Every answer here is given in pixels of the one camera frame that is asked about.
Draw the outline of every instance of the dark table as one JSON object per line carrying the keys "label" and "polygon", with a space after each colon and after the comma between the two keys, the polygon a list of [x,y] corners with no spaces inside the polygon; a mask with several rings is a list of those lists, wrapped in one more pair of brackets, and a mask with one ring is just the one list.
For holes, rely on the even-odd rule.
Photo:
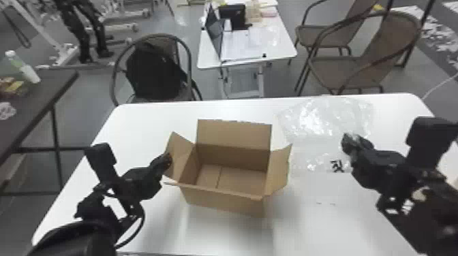
{"label": "dark table", "polygon": [[[8,101],[17,112],[13,117],[0,121],[0,165],[14,153],[36,153],[54,151],[57,164],[57,178],[60,189],[63,188],[62,178],[62,150],[82,150],[83,147],[61,147],[59,145],[59,134],[57,131],[57,120],[55,104],[62,95],[73,85],[78,78],[78,73],[73,70],[62,71],[41,71],[38,75],[42,81],[38,84],[25,84],[30,91],[24,97],[0,99]],[[24,80],[21,75],[11,77]],[[29,135],[33,128],[48,114],[51,115],[52,136],[54,146],[52,147],[31,147],[21,146],[22,141]],[[31,192],[1,192],[0,196],[16,195],[50,195],[58,191],[31,191]]]}

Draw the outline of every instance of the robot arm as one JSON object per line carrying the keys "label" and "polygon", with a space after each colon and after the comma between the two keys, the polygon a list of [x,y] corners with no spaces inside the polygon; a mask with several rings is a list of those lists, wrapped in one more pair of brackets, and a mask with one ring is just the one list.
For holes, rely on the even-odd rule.
{"label": "robot arm", "polygon": [[406,139],[407,157],[376,150],[361,136],[345,134],[352,175],[380,193],[377,209],[418,253],[458,255],[458,191],[436,167],[458,136],[458,125],[441,118],[418,117]]}
{"label": "robot arm", "polygon": [[[82,220],[51,230],[28,256],[115,256],[116,249],[140,231],[145,218],[140,201],[151,199],[161,189],[162,174],[172,164],[171,156],[162,154],[149,166],[131,169],[119,177],[113,167],[116,158],[108,144],[92,146],[85,155],[100,183],[78,204],[74,216]],[[110,206],[103,205],[104,197],[117,198],[126,216],[118,219]],[[117,244],[138,219],[141,223],[132,236]]]}

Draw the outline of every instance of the laptop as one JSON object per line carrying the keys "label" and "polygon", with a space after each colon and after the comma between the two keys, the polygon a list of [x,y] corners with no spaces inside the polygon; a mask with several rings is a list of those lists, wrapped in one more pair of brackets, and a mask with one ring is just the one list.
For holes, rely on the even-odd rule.
{"label": "laptop", "polygon": [[205,29],[221,61],[259,59],[265,56],[262,52],[259,31],[252,28],[224,31],[228,21],[218,19],[213,7],[209,6]]}

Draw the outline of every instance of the white cable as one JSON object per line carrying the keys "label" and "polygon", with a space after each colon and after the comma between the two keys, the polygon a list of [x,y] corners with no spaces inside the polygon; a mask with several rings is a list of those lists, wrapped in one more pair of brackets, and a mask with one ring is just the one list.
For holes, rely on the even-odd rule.
{"label": "white cable", "polygon": [[423,95],[423,97],[421,97],[422,100],[425,100],[426,98],[428,98],[428,96],[434,92],[436,89],[440,88],[441,86],[443,86],[444,84],[446,84],[447,82],[450,82],[451,80],[455,79],[456,77],[458,76],[458,73],[456,73],[455,75],[451,76],[450,78],[447,78],[445,79],[444,81],[442,81],[441,83],[439,83],[438,85],[436,85],[435,87],[429,89],[429,91],[427,91],[425,93],[425,95]]}

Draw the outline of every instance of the box flap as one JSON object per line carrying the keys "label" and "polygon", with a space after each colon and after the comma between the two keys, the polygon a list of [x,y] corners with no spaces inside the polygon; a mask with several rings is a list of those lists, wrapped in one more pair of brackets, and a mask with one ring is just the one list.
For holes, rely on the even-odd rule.
{"label": "box flap", "polygon": [[172,132],[168,138],[166,148],[166,152],[172,156],[172,165],[164,175],[173,180],[179,180],[193,147],[194,144],[192,142]]}
{"label": "box flap", "polygon": [[235,195],[235,196],[238,196],[238,197],[244,197],[244,198],[248,198],[248,199],[255,200],[255,201],[262,200],[262,196],[261,195],[250,195],[250,194],[236,192],[236,191],[228,191],[228,190],[223,190],[223,189],[212,189],[212,188],[209,188],[209,187],[201,187],[201,186],[183,184],[183,183],[178,183],[178,182],[164,182],[164,184],[171,185],[171,186],[176,186],[176,187],[185,187],[187,189],[195,189],[195,190],[199,190],[199,191],[208,191],[208,192],[212,192],[212,193],[219,193],[219,194],[223,194],[223,195]]}
{"label": "box flap", "polygon": [[272,193],[286,186],[288,182],[288,158],[290,157],[291,146],[290,144],[283,149],[271,152],[269,167],[267,169],[266,195],[272,195]]}
{"label": "box flap", "polygon": [[199,120],[197,144],[271,149],[272,125],[239,121]]}

